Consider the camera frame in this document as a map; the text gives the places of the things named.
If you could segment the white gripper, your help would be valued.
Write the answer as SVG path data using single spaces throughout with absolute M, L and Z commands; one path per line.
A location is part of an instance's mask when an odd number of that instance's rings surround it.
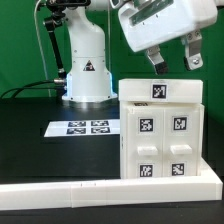
M 134 52 L 148 48 L 146 55 L 157 75 L 168 72 L 158 45 L 181 36 L 186 69 L 202 67 L 202 35 L 198 29 L 214 24 L 217 15 L 215 0 L 153 0 L 142 8 L 129 1 L 118 11 L 128 45 Z

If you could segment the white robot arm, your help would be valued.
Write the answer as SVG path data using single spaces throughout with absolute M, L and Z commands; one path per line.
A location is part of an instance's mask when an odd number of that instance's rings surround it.
M 190 70 L 203 65 L 200 30 L 214 24 L 224 0 L 93 0 L 91 10 L 112 7 L 129 47 L 145 51 L 157 74 L 168 71 L 159 45 L 177 37 L 185 45 Z M 105 34 L 86 17 L 84 7 L 65 9 L 70 36 L 72 67 L 66 77 L 66 104 L 102 103 L 117 97 L 105 64 Z

